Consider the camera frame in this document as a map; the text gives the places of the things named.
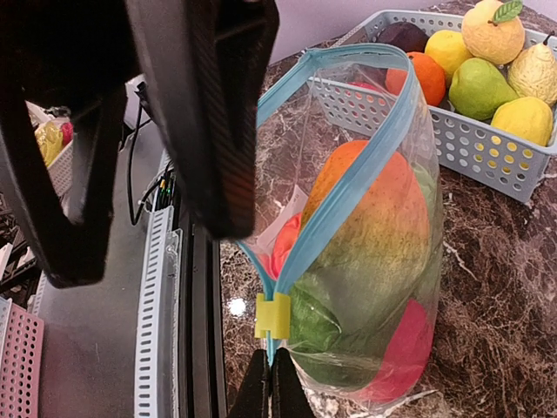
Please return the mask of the clear zip top bag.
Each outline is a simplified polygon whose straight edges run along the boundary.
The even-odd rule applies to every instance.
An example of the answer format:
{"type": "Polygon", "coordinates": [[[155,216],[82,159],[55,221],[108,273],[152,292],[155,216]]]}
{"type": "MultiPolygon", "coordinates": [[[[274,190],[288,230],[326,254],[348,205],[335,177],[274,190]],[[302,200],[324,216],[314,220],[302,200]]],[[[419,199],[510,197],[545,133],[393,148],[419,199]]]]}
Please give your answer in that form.
{"type": "Polygon", "coordinates": [[[443,204],[413,63],[385,44],[308,51],[258,101],[255,335],[302,384],[379,412],[422,375],[443,204]]]}

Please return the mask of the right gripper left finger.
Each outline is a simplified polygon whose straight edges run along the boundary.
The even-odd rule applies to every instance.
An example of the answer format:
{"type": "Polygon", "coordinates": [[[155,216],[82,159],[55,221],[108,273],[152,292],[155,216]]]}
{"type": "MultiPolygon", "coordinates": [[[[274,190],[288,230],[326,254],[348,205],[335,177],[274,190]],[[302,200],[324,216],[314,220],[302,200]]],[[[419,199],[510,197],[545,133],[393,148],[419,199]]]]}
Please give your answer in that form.
{"type": "Polygon", "coordinates": [[[228,418],[267,418],[271,396],[270,368],[264,349],[256,350],[246,369],[228,418]]]}

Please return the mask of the red apple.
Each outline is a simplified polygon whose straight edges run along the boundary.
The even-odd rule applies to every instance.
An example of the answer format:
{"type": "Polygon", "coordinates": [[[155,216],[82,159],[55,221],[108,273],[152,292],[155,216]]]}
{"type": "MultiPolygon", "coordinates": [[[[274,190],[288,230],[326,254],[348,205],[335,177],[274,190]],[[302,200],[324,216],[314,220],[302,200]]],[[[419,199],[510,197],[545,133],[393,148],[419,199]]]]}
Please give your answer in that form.
{"type": "Polygon", "coordinates": [[[301,215],[301,212],[297,213],[283,225],[275,239],[270,255],[261,254],[259,256],[261,265],[272,280],[278,279],[282,267],[299,236],[301,215]]]}
{"type": "Polygon", "coordinates": [[[371,383],[360,394],[363,401],[385,404],[408,392],[423,374],[433,344],[434,326],[426,310],[409,300],[371,383]]]}

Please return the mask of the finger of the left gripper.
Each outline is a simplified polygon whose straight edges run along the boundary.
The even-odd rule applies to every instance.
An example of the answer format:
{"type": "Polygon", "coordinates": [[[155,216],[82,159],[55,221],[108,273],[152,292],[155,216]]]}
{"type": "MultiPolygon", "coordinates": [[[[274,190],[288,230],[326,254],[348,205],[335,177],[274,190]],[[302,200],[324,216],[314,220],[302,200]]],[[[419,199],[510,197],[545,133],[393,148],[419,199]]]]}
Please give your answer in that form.
{"type": "Polygon", "coordinates": [[[273,1],[133,1],[152,114],[195,220],[216,239],[254,228],[258,98],[279,28],[273,1]]]}

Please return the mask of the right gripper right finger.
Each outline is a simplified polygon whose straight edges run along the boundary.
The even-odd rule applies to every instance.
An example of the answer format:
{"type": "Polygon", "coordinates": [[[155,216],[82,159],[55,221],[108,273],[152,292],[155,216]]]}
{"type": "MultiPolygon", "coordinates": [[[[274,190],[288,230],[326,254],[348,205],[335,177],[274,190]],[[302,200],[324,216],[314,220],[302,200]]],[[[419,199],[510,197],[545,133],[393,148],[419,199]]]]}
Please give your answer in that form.
{"type": "Polygon", "coordinates": [[[279,348],[272,365],[272,418],[314,418],[290,352],[279,348]]]}

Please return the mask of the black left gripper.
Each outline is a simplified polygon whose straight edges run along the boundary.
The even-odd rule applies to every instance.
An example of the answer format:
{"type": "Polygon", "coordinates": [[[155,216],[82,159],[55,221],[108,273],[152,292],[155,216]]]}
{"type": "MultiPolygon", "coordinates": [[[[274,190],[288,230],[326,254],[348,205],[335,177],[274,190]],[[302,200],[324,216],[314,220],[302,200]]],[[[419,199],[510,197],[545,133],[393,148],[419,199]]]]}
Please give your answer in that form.
{"type": "Polygon", "coordinates": [[[123,1],[1,3],[1,77],[13,85],[1,89],[1,191],[54,287],[104,277],[126,106],[117,88],[140,72],[123,1]],[[75,123],[63,209],[23,98],[81,108],[115,89],[75,123]]]}

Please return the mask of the orange yellow mango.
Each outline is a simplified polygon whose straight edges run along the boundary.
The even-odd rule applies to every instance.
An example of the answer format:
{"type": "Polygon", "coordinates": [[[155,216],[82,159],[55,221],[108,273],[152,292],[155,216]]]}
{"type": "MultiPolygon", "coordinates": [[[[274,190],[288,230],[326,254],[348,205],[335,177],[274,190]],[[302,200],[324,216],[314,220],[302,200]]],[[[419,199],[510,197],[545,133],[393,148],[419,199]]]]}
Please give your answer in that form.
{"type": "Polygon", "coordinates": [[[426,199],[395,152],[296,285],[347,331],[379,328],[409,296],[430,245],[426,199]]]}

